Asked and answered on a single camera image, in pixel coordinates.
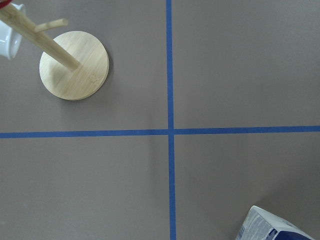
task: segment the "wooden mug tree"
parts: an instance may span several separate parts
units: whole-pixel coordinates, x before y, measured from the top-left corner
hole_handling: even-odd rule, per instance
[[[41,48],[39,72],[44,86],[55,96],[80,100],[105,82],[109,58],[102,43],[83,31],[70,31],[51,39],[44,31],[66,26],[66,19],[36,25],[10,2],[0,0],[0,21]]]

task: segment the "blue tape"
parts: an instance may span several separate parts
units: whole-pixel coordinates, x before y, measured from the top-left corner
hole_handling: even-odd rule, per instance
[[[0,139],[24,138],[75,138],[168,135],[167,129],[102,130],[102,131],[47,131],[47,132],[4,132]]]
[[[166,72],[168,104],[169,216],[170,240],[176,240],[176,183],[175,183],[175,118],[174,77],[172,52],[172,2],[166,0]]]
[[[320,132],[320,126],[184,128],[184,129],[175,129],[174,130],[175,135],[269,134],[269,133],[311,133],[311,132]]]

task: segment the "gray floor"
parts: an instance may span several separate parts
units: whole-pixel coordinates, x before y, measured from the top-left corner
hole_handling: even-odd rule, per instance
[[[106,83],[71,102],[23,40],[0,56],[0,133],[167,129],[166,1],[14,1],[95,35]],[[174,124],[320,125],[320,2],[172,0]],[[320,133],[175,136],[176,238],[234,240],[252,205],[320,238]],[[0,139],[2,240],[170,239],[167,136]]]

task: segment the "cardboard box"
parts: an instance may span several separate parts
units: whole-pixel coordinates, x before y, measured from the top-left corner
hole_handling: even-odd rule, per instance
[[[315,240],[287,220],[252,206],[235,240]]]

